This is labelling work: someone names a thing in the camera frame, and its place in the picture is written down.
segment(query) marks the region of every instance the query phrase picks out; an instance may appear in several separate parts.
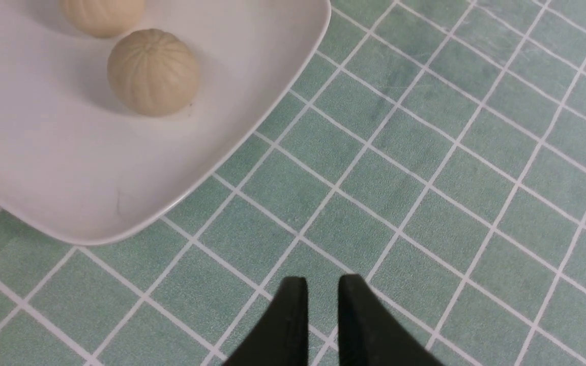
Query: white plate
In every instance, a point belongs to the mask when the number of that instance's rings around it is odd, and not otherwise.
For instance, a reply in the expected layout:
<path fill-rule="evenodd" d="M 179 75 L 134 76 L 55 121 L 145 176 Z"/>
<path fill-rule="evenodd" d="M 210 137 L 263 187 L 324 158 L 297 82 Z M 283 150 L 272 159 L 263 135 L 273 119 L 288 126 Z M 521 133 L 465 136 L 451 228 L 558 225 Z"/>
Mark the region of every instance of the white plate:
<path fill-rule="evenodd" d="M 0 0 L 0 206 L 50 236 L 111 243 L 148 226 L 268 116 L 327 30 L 328 0 L 148 0 L 134 29 L 196 53 L 202 86 L 168 118 L 127 111 L 105 77 L 119 39 L 72 30 L 57 0 Z"/>

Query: dough ball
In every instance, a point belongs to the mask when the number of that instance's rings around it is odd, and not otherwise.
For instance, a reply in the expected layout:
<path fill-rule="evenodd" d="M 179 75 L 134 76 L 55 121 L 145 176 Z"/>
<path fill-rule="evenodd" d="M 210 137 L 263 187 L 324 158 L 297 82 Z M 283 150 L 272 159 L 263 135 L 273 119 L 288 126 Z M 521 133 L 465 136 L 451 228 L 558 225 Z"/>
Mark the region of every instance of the dough ball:
<path fill-rule="evenodd" d="M 177 37 L 147 29 L 131 33 L 112 49 L 107 81 L 126 107 L 146 116 L 165 116 L 191 102 L 200 71 L 193 53 Z"/>
<path fill-rule="evenodd" d="M 144 0 L 60 0 L 60 8 L 79 31 L 106 39 L 137 24 L 144 14 Z"/>

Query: plate rim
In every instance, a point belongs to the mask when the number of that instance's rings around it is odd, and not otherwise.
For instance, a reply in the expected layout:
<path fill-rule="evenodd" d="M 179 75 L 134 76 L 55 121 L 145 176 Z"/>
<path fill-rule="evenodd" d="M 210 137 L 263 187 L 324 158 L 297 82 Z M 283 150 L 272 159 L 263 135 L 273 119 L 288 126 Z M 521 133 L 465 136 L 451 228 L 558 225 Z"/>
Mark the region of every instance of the plate rim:
<path fill-rule="evenodd" d="M 123 231 L 121 231 L 117 234 L 114 234 L 114 235 L 102 236 L 101 238 L 95 238 L 95 239 L 78 238 L 78 237 L 72 236 L 70 234 L 64 234 L 59 231 L 53 230 L 53 229 L 47 227 L 46 225 L 44 225 L 40 222 L 37 222 L 37 220 L 33 220 L 33 219 L 29 218 L 26 214 L 24 214 L 20 210 L 16 209 L 15 207 L 10 206 L 7 203 L 7 200 L 2 199 L 1 197 L 0 197 L 0 208 L 7 211 L 10 214 L 12 214 L 16 218 L 19 218 L 19 220 L 21 220 L 24 223 L 26 223 L 27 225 L 33 227 L 33 229 L 36 229 L 37 231 L 40 231 L 43 234 L 50 236 L 51 238 L 58 239 L 59 241 L 63 241 L 65 243 L 72 244 L 75 246 L 88 247 L 88 246 L 109 245 L 109 244 L 117 243 L 117 242 L 122 241 L 124 239 L 130 238 L 131 236 L 134 236 L 135 234 L 138 234 L 140 231 L 146 229 L 148 226 L 155 223 L 162 216 L 164 216 L 166 213 L 168 213 L 168 211 L 170 211 L 172 208 L 177 206 L 177 204 L 179 204 L 184 199 L 186 199 L 186 197 L 188 197 L 192 192 L 197 190 L 197 188 L 200 185 L 202 185 L 202 183 L 204 181 L 209 179 L 210 176 L 212 176 L 212 174 L 214 174 L 214 172 L 219 167 L 221 167 L 221 165 L 223 165 L 223 163 L 225 163 L 232 155 L 234 155 L 234 153 L 237 152 L 238 148 L 240 146 L 242 146 L 242 144 L 244 144 L 246 142 L 246 140 L 251 135 L 253 135 L 254 131 L 256 131 L 256 129 L 263 123 L 263 121 L 265 121 L 266 118 L 268 118 L 268 115 L 270 115 L 270 113 L 272 113 L 272 111 L 275 109 L 275 107 L 277 107 L 277 105 L 281 102 L 281 100 L 286 96 L 288 91 L 291 90 L 291 87 L 293 86 L 293 84 L 295 84 L 295 82 L 298 80 L 298 78 L 300 77 L 302 72 L 305 70 L 305 68 L 307 67 L 309 62 L 311 62 L 311 58 L 314 56 L 314 54 L 318 50 L 319 45 L 323 41 L 325 34 L 327 33 L 327 30 L 330 25 L 330 20 L 332 18 L 332 4 L 330 3 L 330 0 L 317 0 L 317 1 L 320 3 L 321 7 L 324 7 L 324 12 L 326 14 L 325 19 L 324 19 L 324 23 L 323 23 L 323 27 L 321 28 L 321 31 L 318 33 L 316 40 L 314 41 L 314 45 L 311 48 L 311 51 L 309 51 L 309 55 L 307 55 L 305 60 L 302 62 L 302 64 L 300 64 L 300 67 L 295 72 L 291 81 L 288 82 L 288 85 L 279 93 L 277 98 L 275 98 L 275 101 L 273 102 L 273 104 L 270 105 L 270 107 L 268 107 L 268 109 L 265 110 L 265 112 L 263 113 L 263 115 L 260 118 L 256 119 L 256 121 L 254 122 L 252 127 L 228 151 L 228 153 L 226 155 L 224 155 L 221 159 L 219 159 L 214 164 L 214 166 L 212 166 L 212 168 L 210 168 L 204 174 L 202 174 L 202 176 L 200 176 L 200 178 L 198 180 L 196 180 L 196 182 L 193 185 L 191 185 L 189 187 L 189 189 L 187 189 L 185 192 L 183 192 L 179 196 L 172 199 L 172 201 L 169 204 L 166 204 L 164 207 L 157 210 L 155 213 L 149 215 L 148 217 L 143 219 L 141 222 L 133 225 L 132 227 L 130 227 L 128 229 L 124 229 Z"/>

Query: round bun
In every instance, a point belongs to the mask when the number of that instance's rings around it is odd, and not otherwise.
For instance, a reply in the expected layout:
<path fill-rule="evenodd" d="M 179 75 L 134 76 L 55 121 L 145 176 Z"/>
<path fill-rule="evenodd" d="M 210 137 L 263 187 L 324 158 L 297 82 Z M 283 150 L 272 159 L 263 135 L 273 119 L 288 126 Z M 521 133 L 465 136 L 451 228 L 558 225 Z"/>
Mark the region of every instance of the round bun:
<path fill-rule="evenodd" d="M 189 48 L 158 29 L 131 33 L 112 49 L 107 81 L 126 107 L 165 116 L 187 106 L 198 91 L 200 71 Z"/>
<path fill-rule="evenodd" d="M 144 0 L 60 0 L 60 9 L 79 31 L 105 39 L 137 24 L 144 14 Z"/>

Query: green tiled surface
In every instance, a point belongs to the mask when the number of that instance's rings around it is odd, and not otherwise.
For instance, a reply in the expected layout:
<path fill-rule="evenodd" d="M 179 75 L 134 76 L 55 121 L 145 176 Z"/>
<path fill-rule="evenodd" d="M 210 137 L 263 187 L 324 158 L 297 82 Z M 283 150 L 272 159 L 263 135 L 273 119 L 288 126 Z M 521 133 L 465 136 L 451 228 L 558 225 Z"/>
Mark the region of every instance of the green tiled surface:
<path fill-rule="evenodd" d="M 543 3 L 335 0 L 294 93 L 168 220 L 69 252 L 0 212 L 0 364 L 222 364 L 285 276 L 314 359 L 347 269 L 446 364 L 586 364 L 586 0 Z"/>

